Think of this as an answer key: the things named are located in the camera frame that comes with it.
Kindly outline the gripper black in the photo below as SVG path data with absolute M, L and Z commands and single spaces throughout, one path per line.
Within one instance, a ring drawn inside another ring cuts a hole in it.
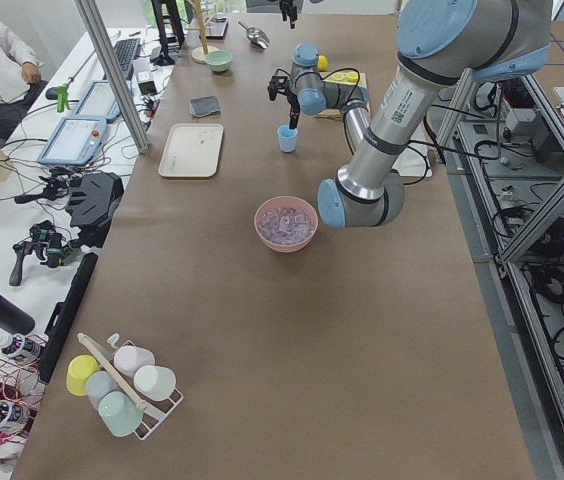
M 298 128 L 299 114 L 301 113 L 301 107 L 297 95 L 291 91 L 286 92 L 287 101 L 290 105 L 288 128 L 291 130 L 296 130 Z
M 297 21 L 297 6 L 295 5 L 294 0 L 279 0 L 278 1 L 279 9 L 282 13 L 283 21 L 286 22 L 289 15 L 289 24 L 291 29 L 295 29 L 296 21 Z

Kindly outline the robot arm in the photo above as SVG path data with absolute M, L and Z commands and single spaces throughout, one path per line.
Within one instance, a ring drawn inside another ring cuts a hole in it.
M 325 84 L 314 45 L 298 45 L 288 81 L 295 111 L 315 116 L 336 108 L 358 131 L 352 160 L 319 185 L 322 222 L 377 227 L 395 219 L 404 187 L 393 165 L 439 91 L 466 69 L 480 82 L 539 70 L 548 58 L 551 13 L 549 1 L 409 2 L 398 24 L 396 75 L 374 115 L 360 88 Z

